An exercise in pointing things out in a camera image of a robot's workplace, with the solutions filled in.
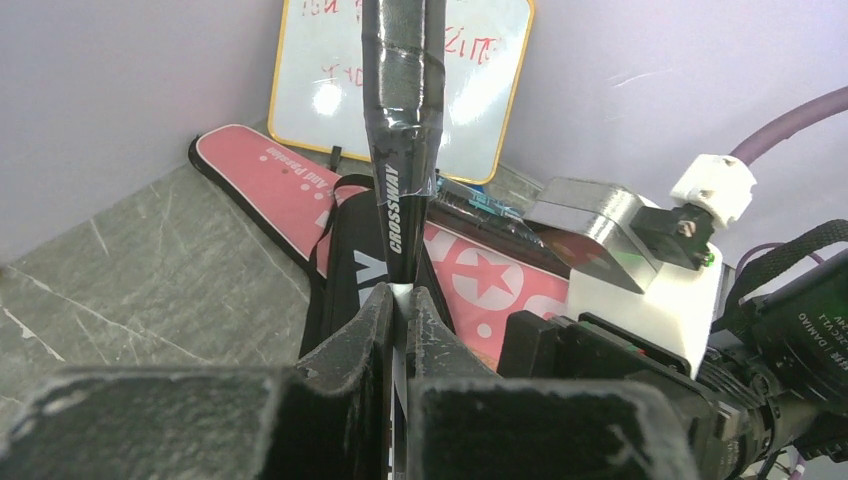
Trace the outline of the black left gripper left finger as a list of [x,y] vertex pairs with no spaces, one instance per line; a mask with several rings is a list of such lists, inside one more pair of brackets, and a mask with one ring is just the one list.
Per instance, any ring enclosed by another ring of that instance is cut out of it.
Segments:
[[382,479],[393,299],[292,366],[56,372],[1,439],[5,479]]

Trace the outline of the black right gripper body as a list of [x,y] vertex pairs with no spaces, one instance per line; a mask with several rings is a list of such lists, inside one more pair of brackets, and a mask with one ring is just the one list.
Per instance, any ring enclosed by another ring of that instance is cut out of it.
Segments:
[[659,390],[673,407],[705,479],[735,479],[769,454],[769,422],[751,389],[709,350],[696,375],[677,354],[592,314],[506,319],[497,371],[506,377],[629,380]]

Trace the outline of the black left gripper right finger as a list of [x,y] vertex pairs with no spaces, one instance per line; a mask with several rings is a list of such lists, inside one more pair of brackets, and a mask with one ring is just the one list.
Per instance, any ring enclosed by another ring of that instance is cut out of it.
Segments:
[[629,380],[502,378],[408,300],[410,479],[695,479],[669,401]]

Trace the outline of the black racket bag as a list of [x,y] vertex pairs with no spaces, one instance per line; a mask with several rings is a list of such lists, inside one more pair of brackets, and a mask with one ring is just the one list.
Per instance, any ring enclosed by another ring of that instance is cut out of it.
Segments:
[[327,225],[307,262],[311,298],[299,355],[307,355],[347,324],[388,280],[373,179],[363,174],[340,177],[331,192],[362,187],[344,201],[335,200]]

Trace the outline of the black shuttlecock tube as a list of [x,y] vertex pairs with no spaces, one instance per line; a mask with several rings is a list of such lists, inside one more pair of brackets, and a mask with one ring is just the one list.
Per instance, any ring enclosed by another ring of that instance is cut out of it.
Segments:
[[514,260],[567,279],[570,268],[504,202],[439,176],[430,201],[431,221]]

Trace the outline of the pink racket bag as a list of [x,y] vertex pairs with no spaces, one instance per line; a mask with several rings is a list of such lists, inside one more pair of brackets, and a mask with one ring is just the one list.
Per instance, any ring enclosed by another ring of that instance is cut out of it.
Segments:
[[[306,273],[335,200],[362,187],[331,192],[342,177],[243,125],[197,137],[191,164],[216,184]],[[514,260],[429,223],[418,283],[427,287],[448,327],[487,365],[495,366],[507,317],[527,310],[542,318],[565,311],[565,278]]]

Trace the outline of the white racket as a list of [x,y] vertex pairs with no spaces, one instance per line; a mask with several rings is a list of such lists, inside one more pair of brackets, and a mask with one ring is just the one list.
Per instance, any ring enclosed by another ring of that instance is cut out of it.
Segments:
[[436,190],[445,90],[443,1],[362,4],[363,112],[381,221],[391,320],[391,475],[407,479],[407,332]]

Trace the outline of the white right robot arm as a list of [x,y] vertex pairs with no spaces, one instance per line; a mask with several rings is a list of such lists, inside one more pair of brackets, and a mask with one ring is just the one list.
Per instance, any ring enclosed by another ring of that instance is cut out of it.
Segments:
[[847,256],[760,288],[847,223],[750,250],[731,285],[712,236],[752,199],[753,162],[847,109],[839,88],[731,152],[702,154],[662,208],[608,183],[558,177],[525,221],[568,267],[565,310],[509,316],[504,383],[476,410],[496,475],[556,479],[766,478],[786,448],[847,458]]

